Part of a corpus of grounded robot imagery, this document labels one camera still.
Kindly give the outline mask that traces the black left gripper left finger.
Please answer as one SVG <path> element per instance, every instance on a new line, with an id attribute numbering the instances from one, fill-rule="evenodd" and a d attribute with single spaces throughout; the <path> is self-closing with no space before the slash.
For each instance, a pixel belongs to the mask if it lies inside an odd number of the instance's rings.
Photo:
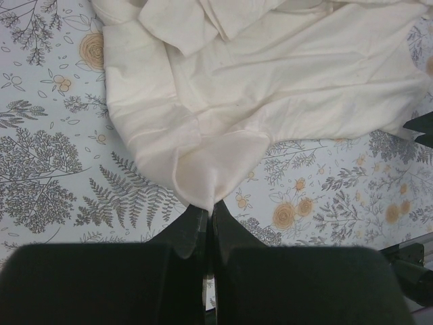
<path id="1" fill-rule="evenodd" d="M 203 324 L 208 214 L 144 243 L 29 244 L 1 271 L 2 324 Z"/>

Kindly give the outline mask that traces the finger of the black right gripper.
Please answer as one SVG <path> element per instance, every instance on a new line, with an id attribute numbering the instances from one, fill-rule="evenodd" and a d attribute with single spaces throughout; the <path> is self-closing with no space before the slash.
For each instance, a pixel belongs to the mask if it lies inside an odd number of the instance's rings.
<path id="1" fill-rule="evenodd" d="M 421 133 L 415 138 L 415 142 L 423 146 L 433 148 L 433 113 L 427 113 L 407 121 L 405 129 Z"/>

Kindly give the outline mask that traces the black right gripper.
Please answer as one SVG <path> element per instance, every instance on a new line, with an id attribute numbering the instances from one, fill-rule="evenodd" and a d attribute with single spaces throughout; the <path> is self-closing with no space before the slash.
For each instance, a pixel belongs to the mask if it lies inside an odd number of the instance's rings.
<path id="1" fill-rule="evenodd" d="M 422 307 L 432 306 L 432 234 L 380 250 L 388 260 L 404 296 Z"/>

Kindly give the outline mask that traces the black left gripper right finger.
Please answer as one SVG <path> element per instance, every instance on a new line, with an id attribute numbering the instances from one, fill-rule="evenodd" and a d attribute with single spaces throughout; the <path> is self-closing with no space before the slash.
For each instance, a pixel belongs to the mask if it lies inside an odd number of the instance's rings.
<path id="1" fill-rule="evenodd" d="M 404 324 L 385 257 L 370 248 L 267 246 L 214 207 L 218 324 Z"/>

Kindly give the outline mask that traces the cream white t shirt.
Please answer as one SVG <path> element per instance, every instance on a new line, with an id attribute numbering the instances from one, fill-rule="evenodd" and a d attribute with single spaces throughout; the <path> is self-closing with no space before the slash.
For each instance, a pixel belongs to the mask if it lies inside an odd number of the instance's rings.
<path id="1" fill-rule="evenodd" d="M 94 1 L 106 102 L 139 172 L 211 211 L 287 140 L 403 125 L 431 80 L 431 1 Z"/>

